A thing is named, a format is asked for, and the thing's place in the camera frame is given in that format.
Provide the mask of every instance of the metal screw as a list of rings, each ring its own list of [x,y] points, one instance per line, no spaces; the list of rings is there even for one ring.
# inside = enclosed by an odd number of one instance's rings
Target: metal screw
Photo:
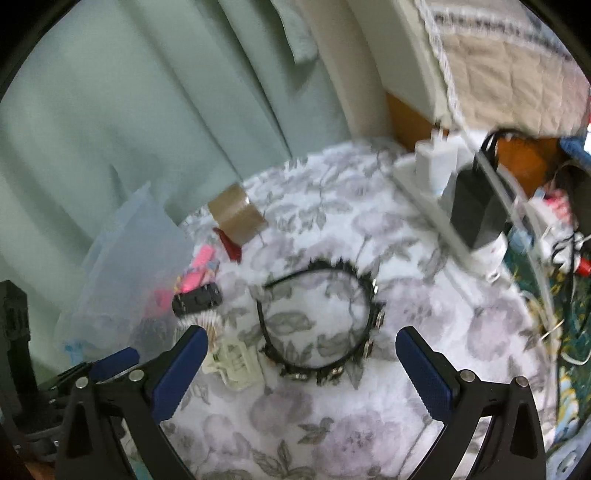
[[[523,377],[522,375],[515,377],[515,383],[519,385],[521,388],[525,388],[530,384],[527,378]]]
[[[129,374],[129,379],[132,382],[139,382],[140,380],[142,380],[142,378],[144,377],[144,371],[143,370],[134,370]]]
[[[460,372],[460,378],[464,381],[464,382],[474,382],[474,380],[476,379],[476,375],[474,374],[474,372],[472,370],[462,370]]]
[[[87,377],[80,377],[78,380],[76,380],[76,388],[79,388],[79,389],[86,388],[87,385],[88,385],[88,378]]]

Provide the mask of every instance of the blue gripper pad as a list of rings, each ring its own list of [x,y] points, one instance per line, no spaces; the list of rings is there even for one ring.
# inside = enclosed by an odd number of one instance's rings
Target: blue gripper pad
[[[413,327],[398,332],[396,355],[431,418],[447,423],[459,395],[460,386],[453,376],[455,369],[443,355],[433,352]]]
[[[127,347],[102,360],[96,361],[92,365],[88,376],[95,382],[101,382],[120,374],[138,363],[139,353],[137,350]]]
[[[173,416],[206,355],[207,332],[198,327],[152,391],[152,418],[156,423]]]

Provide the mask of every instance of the pink item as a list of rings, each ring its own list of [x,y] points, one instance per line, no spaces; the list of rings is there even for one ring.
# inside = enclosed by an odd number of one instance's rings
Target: pink item
[[[195,290],[201,286],[203,277],[207,273],[207,263],[213,258],[216,251],[211,245],[204,245],[199,250],[197,256],[191,262],[191,268],[181,280],[179,290],[181,293],[187,293],[188,291]]]
[[[571,225],[569,196],[564,190],[556,189],[548,194],[544,202],[552,209],[558,219],[565,225]]]
[[[216,254],[216,250],[211,245],[203,245],[199,250],[197,256],[193,259],[191,266],[193,268],[205,267],[213,256]]]
[[[216,280],[216,274],[213,270],[207,270],[205,272],[205,276],[203,277],[201,284],[199,286],[202,285],[206,285],[208,283],[213,283]]]

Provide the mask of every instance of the brown tape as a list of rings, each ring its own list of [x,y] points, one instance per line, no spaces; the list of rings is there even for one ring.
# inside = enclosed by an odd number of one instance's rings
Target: brown tape
[[[207,204],[213,219],[234,243],[245,243],[267,228],[267,221],[235,183]]]

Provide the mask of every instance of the orange wooden panel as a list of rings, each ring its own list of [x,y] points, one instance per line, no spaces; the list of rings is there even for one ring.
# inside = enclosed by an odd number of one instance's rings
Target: orange wooden panel
[[[394,138],[404,148],[412,152],[414,144],[419,140],[431,138],[431,121],[391,93],[386,93],[386,101],[392,118]]]
[[[568,159],[558,138],[499,140],[497,153],[499,163],[507,167],[529,197],[552,178],[558,165]]]

